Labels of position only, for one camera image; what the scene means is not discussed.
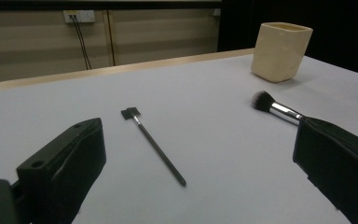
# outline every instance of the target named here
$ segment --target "black brush handle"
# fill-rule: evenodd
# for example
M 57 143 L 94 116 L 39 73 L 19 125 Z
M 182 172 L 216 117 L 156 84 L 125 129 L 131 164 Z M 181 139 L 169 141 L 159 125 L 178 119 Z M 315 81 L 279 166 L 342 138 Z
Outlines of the black brush handle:
M 142 123 L 138 123 L 138 127 L 139 129 L 141 129 L 142 133 L 144 133 L 145 137 L 147 138 L 147 140 L 149 140 L 150 144 L 153 146 L 153 148 L 156 150 L 156 152 L 158 153 L 158 155 L 162 158 L 162 160 L 164 161 L 164 163 L 168 166 L 168 168 L 171 170 L 171 172 L 173 173 L 173 175 L 175 176 L 175 178 L 179 181 L 179 183 L 185 187 L 186 186 L 186 181 L 185 179 L 181 176 L 181 174 L 179 173 L 178 170 L 176 170 L 176 168 L 173 166 L 172 162 L 170 161 L 170 159 L 168 159 L 168 157 L 165 155 L 165 153 L 161 150 L 161 148 L 157 145 L 156 141 L 152 138 L 152 136 L 150 135 L 150 133 L 147 132 L 146 128 L 144 127 L 144 125 Z

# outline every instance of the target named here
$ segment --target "wall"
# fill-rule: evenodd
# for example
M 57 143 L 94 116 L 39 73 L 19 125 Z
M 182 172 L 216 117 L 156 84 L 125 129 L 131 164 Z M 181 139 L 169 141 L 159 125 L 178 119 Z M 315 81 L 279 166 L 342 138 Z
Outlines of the wall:
M 92 68 L 216 52 L 212 9 L 95 11 L 81 30 Z M 62 11 L 0 12 L 0 81 L 85 70 Z
M 109 66 L 103 13 L 81 26 L 90 63 Z M 0 12 L 0 81 L 86 69 L 76 29 L 61 11 Z

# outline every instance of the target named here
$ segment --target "eyeshadow brush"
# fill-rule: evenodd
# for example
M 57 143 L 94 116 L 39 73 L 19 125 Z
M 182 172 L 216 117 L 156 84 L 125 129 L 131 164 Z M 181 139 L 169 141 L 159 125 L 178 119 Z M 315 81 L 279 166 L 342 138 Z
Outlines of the eyeshadow brush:
M 138 125 L 139 129 L 142 131 L 144 136 L 147 138 L 147 140 L 150 142 L 150 144 L 153 146 L 153 148 L 156 150 L 158 155 L 161 157 L 161 159 L 164 161 L 164 163 L 167 165 L 167 167 L 170 169 L 172 174 L 175 176 L 177 181 L 183 186 L 186 186 L 186 181 L 182 177 L 182 175 L 179 173 L 179 171 L 176 170 L 176 168 L 173 166 L 172 162 L 168 157 L 165 155 L 165 153 L 161 150 L 161 148 L 158 146 L 156 141 L 153 139 L 153 137 L 150 135 L 150 133 L 146 130 L 144 125 L 141 123 L 141 121 L 137 118 L 138 115 L 141 113 L 138 111 L 136 107 L 129 107 L 126 110 L 122 110 L 121 114 L 123 115 L 124 119 L 134 119 L 136 124 Z

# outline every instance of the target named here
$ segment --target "brush handle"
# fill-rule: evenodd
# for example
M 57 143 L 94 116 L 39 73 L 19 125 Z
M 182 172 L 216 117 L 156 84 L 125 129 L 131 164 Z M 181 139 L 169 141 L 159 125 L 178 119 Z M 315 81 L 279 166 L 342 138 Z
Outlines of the brush handle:
M 157 145 L 156 141 L 152 138 L 152 136 L 147 132 L 146 128 L 144 127 L 144 125 L 139 122 L 138 123 L 138 127 L 139 129 L 141 129 L 142 133 L 145 135 L 145 137 L 147 138 L 147 140 L 150 142 L 150 144 L 153 146 L 153 148 L 156 150 L 156 152 L 158 153 L 158 155 L 161 157 L 161 159 L 164 161 L 164 163 L 168 166 L 168 168 L 171 170 L 171 172 L 173 173 L 173 175 L 175 176 L 175 178 L 179 181 L 179 183 L 185 187 L 186 186 L 186 181 L 185 179 L 181 176 L 181 174 L 179 173 L 178 170 L 176 170 L 176 168 L 173 166 L 172 162 L 168 159 L 168 157 L 165 155 L 165 153 L 161 150 L 161 148 Z
M 271 114 L 276 115 L 277 117 L 280 117 L 281 119 L 285 119 L 289 122 L 292 122 L 295 125 L 298 125 L 301 118 L 304 117 L 300 113 L 296 112 L 294 109 L 287 107 L 286 105 L 281 105 L 280 103 L 277 102 L 271 105 L 269 112 Z

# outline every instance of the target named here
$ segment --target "electrical outlet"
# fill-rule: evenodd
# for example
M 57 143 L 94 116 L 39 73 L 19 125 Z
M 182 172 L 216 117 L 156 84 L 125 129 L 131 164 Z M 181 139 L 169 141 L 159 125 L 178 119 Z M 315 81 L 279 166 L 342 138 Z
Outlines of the electrical outlet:
M 65 10 L 63 16 L 67 23 L 73 22 L 70 16 L 76 16 L 77 22 L 95 22 L 94 10 Z

